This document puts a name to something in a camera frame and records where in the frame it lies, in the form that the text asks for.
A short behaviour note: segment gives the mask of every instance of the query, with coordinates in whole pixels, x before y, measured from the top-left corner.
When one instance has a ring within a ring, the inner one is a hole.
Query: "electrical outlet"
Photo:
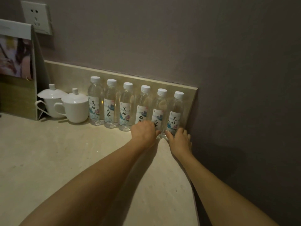
[[[52,35],[51,22],[46,4],[21,1],[25,21],[38,33]]]

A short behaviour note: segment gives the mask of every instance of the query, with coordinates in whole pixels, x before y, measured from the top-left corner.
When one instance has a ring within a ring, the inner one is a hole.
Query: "gray wall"
[[[301,223],[297,0],[30,1],[50,7],[46,59],[199,87],[194,154],[280,225]],[[0,18],[23,21],[19,0]]]

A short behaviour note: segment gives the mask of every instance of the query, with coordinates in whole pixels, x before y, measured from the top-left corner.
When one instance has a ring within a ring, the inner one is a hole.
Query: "marble countertop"
[[[67,120],[0,118],[0,225],[16,226],[130,132]],[[162,139],[138,160],[102,225],[199,225],[193,191]]]

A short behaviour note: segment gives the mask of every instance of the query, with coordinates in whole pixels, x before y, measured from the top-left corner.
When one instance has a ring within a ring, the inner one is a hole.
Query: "mug lid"
[[[67,95],[62,97],[62,102],[68,104],[83,103],[87,101],[88,101],[88,96],[78,93],[77,88],[73,88],[72,93],[68,93]]]
[[[58,99],[62,98],[64,95],[67,95],[67,93],[60,89],[56,89],[54,84],[49,84],[49,89],[45,89],[38,93],[38,97],[43,99]]]

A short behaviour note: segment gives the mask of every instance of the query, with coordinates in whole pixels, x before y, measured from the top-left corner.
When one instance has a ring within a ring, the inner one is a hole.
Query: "bottle label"
[[[146,116],[148,114],[148,107],[147,106],[137,106],[137,113],[136,113],[136,124],[139,121],[146,120]]]
[[[120,102],[119,124],[127,126],[130,123],[131,104]]]
[[[99,98],[88,96],[89,117],[93,121],[99,121]]]
[[[175,113],[173,111],[170,112],[167,123],[167,130],[170,131],[172,135],[175,135],[175,133],[177,132],[180,123],[180,118],[181,113]]]
[[[115,101],[105,99],[104,100],[104,121],[106,123],[114,123],[114,110],[115,110]]]
[[[158,109],[153,110],[151,121],[154,122],[156,130],[159,130],[161,128],[163,115],[164,115],[164,110],[158,110]]]

